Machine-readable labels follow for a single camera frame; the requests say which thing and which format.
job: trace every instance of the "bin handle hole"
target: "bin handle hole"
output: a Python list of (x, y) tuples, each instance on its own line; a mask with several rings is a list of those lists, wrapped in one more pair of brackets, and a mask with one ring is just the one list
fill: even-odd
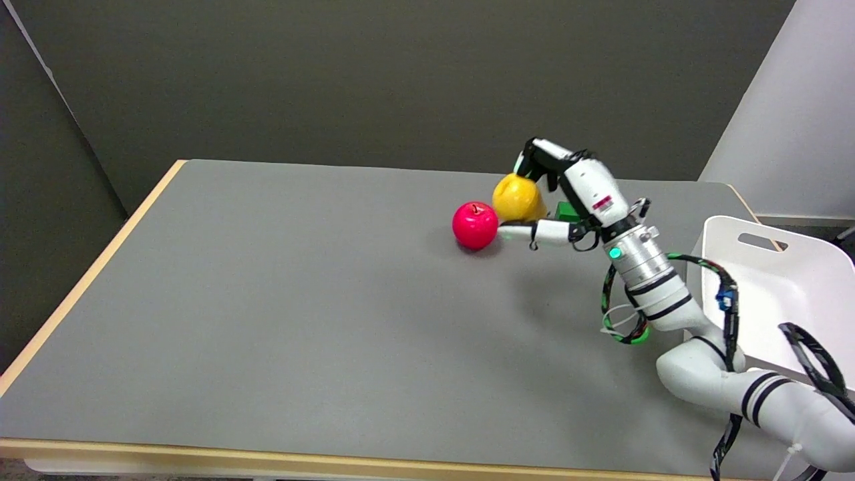
[(789, 245), (786, 242), (781, 242), (780, 240), (769, 239), (766, 237), (761, 237), (759, 235), (748, 234), (747, 232), (743, 232), (739, 237), (736, 238), (739, 242), (743, 244), (747, 244), (749, 246), (760, 247), (761, 249), (766, 249), (767, 251), (772, 252), (784, 252), (787, 250)]

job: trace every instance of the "white plastic tray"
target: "white plastic tray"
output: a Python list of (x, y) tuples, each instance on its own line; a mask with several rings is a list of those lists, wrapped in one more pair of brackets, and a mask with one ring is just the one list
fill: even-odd
[[(739, 344), (750, 367), (810, 384), (777, 328), (791, 322), (831, 353), (855, 394), (855, 266), (845, 252), (824, 240), (716, 216), (707, 219), (693, 254), (719, 263), (739, 286)], [(692, 268), (687, 277), (704, 314), (721, 326), (716, 274)]]

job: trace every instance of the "table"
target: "table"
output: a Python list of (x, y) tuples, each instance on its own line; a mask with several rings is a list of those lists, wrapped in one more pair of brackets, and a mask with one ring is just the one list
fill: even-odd
[[(658, 381), (679, 333), (599, 333), (605, 255), (457, 247), (451, 214), (500, 178), (179, 161), (0, 378), (0, 454), (76, 472), (705, 477), (725, 417)], [(669, 251), (712, 215), (752, 218), (723, 184), (620, 185), (652, 199)], [(769, 478), (783, 455), (747, 426), (724, 471)]]

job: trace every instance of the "yellow lemon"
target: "yellow lemon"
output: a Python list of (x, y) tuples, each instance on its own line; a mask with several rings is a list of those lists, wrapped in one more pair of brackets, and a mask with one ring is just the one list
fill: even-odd
[(492, 191), (492, 208), (504, 221), (534, 221), (546, 217), (546, 205), (537, 184), (508, 174)]

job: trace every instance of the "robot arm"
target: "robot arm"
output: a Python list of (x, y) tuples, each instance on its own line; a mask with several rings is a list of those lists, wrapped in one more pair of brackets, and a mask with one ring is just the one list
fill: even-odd
[[(773, 371), (744, 371), (745, 356), (735, 343), (736, 327), (726, 326), (726, 334), (703, 314), (654, 240), (657, 231), (642, 222), (648, 203), (642, 202), (642, 211), (636, 215), (639, 203), (629, 205), (609, 170), (592, 154), (571, 152), (549, 140), (529, 140), (514, 172), (532, 181), (546, 175), (550, 191), (560, 187), (581, 222), (506, 222), (499, 227), (503, 237), (525, 239), (533, 247), (538, 243), (575, 246), (593, 231), (646, 322), (655, 330), (691, 334), (688, 341), (659, 357), (657, 373), (678, 398), (731, 413), (729, 435), (725, 433), (713, 455), (713, 478), (718, 479), (718, 464), (742, 419), (799, 451), (811, 463), (799, 481), (818, 481), (825, 471), (855, 471), (855, 405), (846, 398), (845, 385), (842, 392), (830, 395), (833, 389), (828, 386), (817, 385), (820, 390), (815, 390)], [(699, 260), (707, 267), (712, 264)], [(720, 293), (722, 306), (736, 303), (726, 295), (735, 295), (735, 288)], [(834, 388), (840, 391), (840, 384)]]

